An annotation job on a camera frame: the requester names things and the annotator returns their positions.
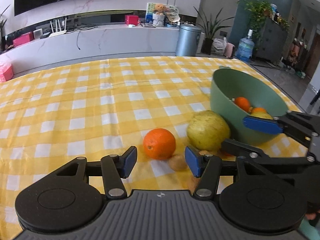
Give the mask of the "pink storage box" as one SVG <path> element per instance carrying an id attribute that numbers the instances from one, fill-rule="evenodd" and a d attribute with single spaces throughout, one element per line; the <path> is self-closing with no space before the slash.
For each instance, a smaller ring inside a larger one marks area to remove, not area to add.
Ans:
<path id="1" fill-rule="evenodd" d="M 0 63 L 0 82 L 4 83 L 11 80 L 14 76 L 14 71 L 11 64 L 11 59 L 6 56 L 1 56 Z"/>

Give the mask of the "grey metal trash bin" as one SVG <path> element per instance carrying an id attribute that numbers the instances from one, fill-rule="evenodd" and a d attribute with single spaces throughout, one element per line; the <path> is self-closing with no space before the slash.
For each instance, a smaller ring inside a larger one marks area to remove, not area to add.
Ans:
<path id="1" fill-rule="evenodd" d="M 190 24 L 182 24 L 179 29 L 176 56 L 195 56 L 199 45 L 201 29 Z"/>

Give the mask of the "green plastic bowl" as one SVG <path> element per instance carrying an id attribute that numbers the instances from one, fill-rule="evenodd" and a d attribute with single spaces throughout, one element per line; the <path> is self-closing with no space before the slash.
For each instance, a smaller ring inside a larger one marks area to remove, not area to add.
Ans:
<path id="1" fill-rule="evenodd" d="M 210 109 L 227 122 L 231 138 L 257 146 L 276 137 L 244 126 L 244 117 L 256 108 L 263 109 L 272 117 L 283 115 L 288 110 L 283 99 L 259 79 L 223 66 L 213 72 Z"/>

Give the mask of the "teddy bear toy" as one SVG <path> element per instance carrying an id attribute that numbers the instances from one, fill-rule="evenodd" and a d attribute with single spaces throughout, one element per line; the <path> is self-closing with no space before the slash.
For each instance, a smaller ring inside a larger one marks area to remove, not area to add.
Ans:
<path id="1" fill-rule="evenodd" d="M 154 14 L 164 15 L 166 12 L 168 12 L 168 9 L 164 4 L 161 4 L 161 3 L 155 4 L 155 8 L 153 9 Z"/>

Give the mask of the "orange in bowl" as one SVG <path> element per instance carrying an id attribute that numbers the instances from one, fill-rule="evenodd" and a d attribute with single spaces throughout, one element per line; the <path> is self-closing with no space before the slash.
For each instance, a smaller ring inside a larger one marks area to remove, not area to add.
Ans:
<path id="1" fill-rule="evenodd" d="M 251 113 L 266 113 L 266 109 L 264 109 L 263 107 L 255 107 L 251 110 Z"/>

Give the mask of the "dark grey drawer cabinet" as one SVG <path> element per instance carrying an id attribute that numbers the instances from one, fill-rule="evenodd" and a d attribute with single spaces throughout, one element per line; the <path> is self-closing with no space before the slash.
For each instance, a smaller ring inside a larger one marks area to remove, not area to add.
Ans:
<path id="1" fill-rule="evenodd" d="M 279 61 L 282 56 L 287 31 L 270 18 L 266 20 L 262 31 L 255 57 L 275 63 Z"/>

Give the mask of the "red box on counter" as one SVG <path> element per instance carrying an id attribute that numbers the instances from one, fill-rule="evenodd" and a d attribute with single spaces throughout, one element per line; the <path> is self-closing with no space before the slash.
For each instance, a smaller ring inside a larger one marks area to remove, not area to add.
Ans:
<path id="1" fill-rule="evenodd" d="M 139 24 L 139 17 L 137 15 L 126 15 L 125 24 L 137 26 Z"/>

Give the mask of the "pink box on counter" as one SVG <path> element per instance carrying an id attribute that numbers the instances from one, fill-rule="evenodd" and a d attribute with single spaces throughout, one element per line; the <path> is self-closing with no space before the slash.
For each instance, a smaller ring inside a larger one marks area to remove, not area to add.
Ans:
<path id="1" fill-rule="evenodd" d="M 34 39 L 34 34 L 33 32 L 28 32 L 28 33 L 25 33 L 17 38 L 15 38 L 13 40 L 13 46 L 14 47 L 17 47 L 17 46 L 21 46 L 23 44 L 26 44 L 30 41 L 32 41 Z"/>

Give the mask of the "orange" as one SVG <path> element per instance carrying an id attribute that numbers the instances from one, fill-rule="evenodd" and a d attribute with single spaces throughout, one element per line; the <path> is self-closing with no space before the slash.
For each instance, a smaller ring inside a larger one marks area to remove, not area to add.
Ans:
<path id="1" fill-rule="evenodd" d="M 251 110 L 251 113 L 266 113 L 266 109 L 264 109 L 263 107 L 255 107 Z"/>
<path id="2" fill-rule="evenodd" d="M 167 129 L 156 128 L 149 131 L 143 139 L 144 153 L 151 159 L 170 159 L 176 150 L 174 135 Z"/>

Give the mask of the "trailing green ivy plant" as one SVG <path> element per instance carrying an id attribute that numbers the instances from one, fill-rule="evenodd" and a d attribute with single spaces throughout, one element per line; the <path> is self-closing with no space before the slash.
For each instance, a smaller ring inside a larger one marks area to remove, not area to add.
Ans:
<path id="1" fill-rule="evenodd" d="M 245 9 L 249 12 L 249 28 L 253 30 L 253 39 L 261 38 L 261 30 L 271 14 L 271 4 L 265 0 L 247 1 Z"/>

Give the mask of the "large yellow-green pear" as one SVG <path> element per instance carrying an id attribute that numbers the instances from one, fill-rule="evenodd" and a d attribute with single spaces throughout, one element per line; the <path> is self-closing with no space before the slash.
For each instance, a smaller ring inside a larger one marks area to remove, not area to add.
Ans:
<path id="1" fill-rule="evenodd" d="M 227 122 L 214 111 L 195 113 L 187 127 L 187 137 L 191 145 L 199 150 L 218 150 L 222 142 L 230 136 L 231 130 Z"/>

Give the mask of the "yellow pear in bowl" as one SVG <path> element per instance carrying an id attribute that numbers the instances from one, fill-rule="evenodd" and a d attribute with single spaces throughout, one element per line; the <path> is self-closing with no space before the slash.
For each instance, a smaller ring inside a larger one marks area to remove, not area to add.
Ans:
<path id="1" fill-rule="evenodd" d="M 256 118 L 273 120 L 273 117 L 266 112 L 254 112 L 254 113 L 251 113 L 250 116 L 253 116 Z"/>

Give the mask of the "small orange tangerine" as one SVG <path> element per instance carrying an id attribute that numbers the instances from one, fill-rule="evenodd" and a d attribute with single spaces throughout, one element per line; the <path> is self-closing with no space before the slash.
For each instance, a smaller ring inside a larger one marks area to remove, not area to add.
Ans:
<path id="1" fill-rule="evenodd" d="M 233 100 L 233 102 L 242 110 L 246 111 L 247 113 L 251 109 L 251 103 L 247 98 L 244 97 L 237 97 Z"/>

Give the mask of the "white marble tv console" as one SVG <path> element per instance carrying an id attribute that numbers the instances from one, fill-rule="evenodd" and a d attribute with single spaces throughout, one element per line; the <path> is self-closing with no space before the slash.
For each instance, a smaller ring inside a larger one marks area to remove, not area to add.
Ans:
<path id="1" fill-rule="evenodd" d="M 157 56 L 175 53 L 179 30 L 106 25 L 93 29 L 33 40 L 1 54 L 15 75 L 68 63 L 127 56 Z"/>

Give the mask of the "white wifi router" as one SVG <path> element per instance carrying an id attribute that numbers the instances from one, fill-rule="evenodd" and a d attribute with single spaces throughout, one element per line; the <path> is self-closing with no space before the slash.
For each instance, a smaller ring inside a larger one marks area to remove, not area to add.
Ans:
<path id="1" fill-rule="evenodd" d="M 49 35 L 49 37 L 64 35 L 65 33 L 67 33 L 66 26 L 67 26 L 67 18 L 65 18 L 63 21 L 55 19 L 55 23 L 50 21 L 50 28 L 52 32 Z"/>

